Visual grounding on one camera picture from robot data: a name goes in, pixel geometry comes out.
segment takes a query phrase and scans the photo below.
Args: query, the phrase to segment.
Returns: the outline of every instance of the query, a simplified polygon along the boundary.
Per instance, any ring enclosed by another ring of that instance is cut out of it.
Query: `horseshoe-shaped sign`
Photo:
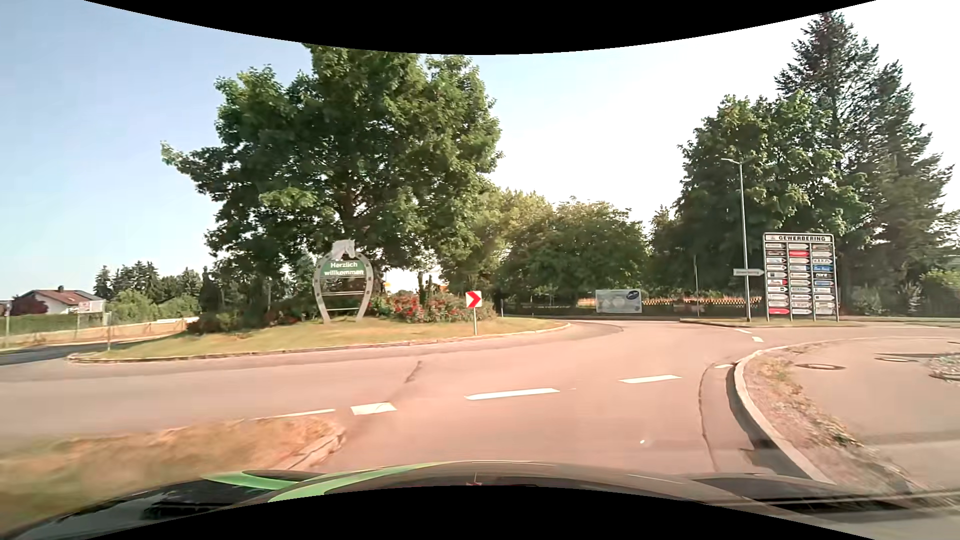
[[[343,260],[346,254],[356,255],[354,260]],[[339,291],[324,293],[324,282],[329,280],[343,280],[349,278],[365,278],[366,286],[361,291]],[[367,312],[367,306],[370,304],[370,297],[373,293],[373,266],[367,256],[353,249],[353,240],[338,240],[333,243],[333,249],[330,253],[323,256],[317,262],[317,270],[313,273],[313,295],[317,298],[317,307],[320,308],[320,314],[324,319],[324,324],[330,324],[330,310],[324,303],[325,296],[355,296],[363,295],[360,301],[360,307],[357,311],[357,322],[363,319],[363,314]],[[332,309],[334,311],[353,311],[356,307],[340,307]]]

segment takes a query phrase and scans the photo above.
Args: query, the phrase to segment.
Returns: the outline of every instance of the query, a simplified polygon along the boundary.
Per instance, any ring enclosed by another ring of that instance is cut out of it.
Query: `red and white chevron sign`
[[[483,296],[478,290],[467,291],[467,307],[480,307],[483,305]]]

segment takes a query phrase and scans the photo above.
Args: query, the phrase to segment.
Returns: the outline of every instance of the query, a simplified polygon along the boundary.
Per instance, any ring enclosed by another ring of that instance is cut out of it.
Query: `business directory sign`
[[[771,315],[840,320],[833,234],[765,233],[767,319]]]

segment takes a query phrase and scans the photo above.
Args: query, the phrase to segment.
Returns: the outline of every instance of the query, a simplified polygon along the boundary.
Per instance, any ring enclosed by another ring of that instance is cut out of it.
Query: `street lamp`
[[[743,194],[743,164],[752,158],[736,161],[731,160],[730,158],[721,158],[723,161],[729,161],[730,163],[736,163],[740,168],[740,220],[743,223],[743,267],[744,269],[750,268],[750,264],[747,262],[747,204],[744,201]],[[743,292],[744,292],[744,301],[747,303],[747,322],[751,322],[750,314],[750,276],[743,277]]]

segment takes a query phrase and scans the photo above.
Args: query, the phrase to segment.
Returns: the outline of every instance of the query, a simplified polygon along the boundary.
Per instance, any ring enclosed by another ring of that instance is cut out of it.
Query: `curb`
[[[297,467],[301,469],[310,469],[323,463],[328,457],[340,450],[346,442],[347,430],[335,424],[333,432],[325,435],[316,441],[304,446],[283,461],[275,465],[274,469],[290,470]]]
[[[796,345],[783,345],[780,347],[755,351],[752,354],[744,356],[734,362],[735,367],[733,368],[733,383],[736,388],[736,398],[740,405],[746,410],[747,416],[749,416],[750,419],[753,420],[754,424],[756,424],[756,427],[759,429],[763,437],[772,443],[773,447],[779,450],[788,461],[792,462],[810,479],[823,483],[835,484],[836,482],[825,475],[823,471],[817,468],[817,466],[814,465],[805,455],[797,450],[797,447],[793,446],[790,441],[786,440],[786,438],[783,437],[783,435],[781,435],[780,432],[773,427],[770,421],[767,420],[766,416],[764,416],[756,404],[754,404],[754,400],[750,398],[750,393],[747,391],[747,382],[743,377],[743,372],[750,360],[765,353],[795,346]]]
[[[323,353],[327,351],[347,351],[354,349],[385,349],[388,347],[413,347],[417,345],[436,345],[438,343],[452,343],[457,341],[473,341],[478,339],[492,339],[497,337],[509,337],[512,335],[522,335],[525,333],[547,333],[549,331],[560,331],[570,328],[570,323],[558,327],[543,330],[513,331],[509,333],[492,333],[488,335],[468,335],[464,337],[442,337],[438,339],[422,339],[410,341],[389,341],[386,343],[358,343],[356,345],[334,345],[330,347],[314,347],[311,349],[293,349],[280,351],[259,351],[255,353],[211,353],[208,355],[191,356],[152,356],[146,358],[115,358],[112,360],[97,360],[84,358],[84,353],[73,353],[66,356],[66,359],[79,364],[117,364],[117,363],[140,363],[140,362],[162,362],[176,360],[202,360],[209,358],[235,358],[241,356],[271,356],[271,355],[295,355],[299,353]]]
[[[765,328],[867,328],[864,324],[855,323],[852,321],[840,321],[839,323],[833,322],[829,325],[823,326],[814,326],[814,325],[762,325],[755,326],[747,323],[746,321],[734,322],[730,321],[698,321],[696,319],[681,319],[680,322],[687,323],[688,325],[706,325],[712,327],[725,327],[725,328],[756,328],[756,329],[765,329]]]

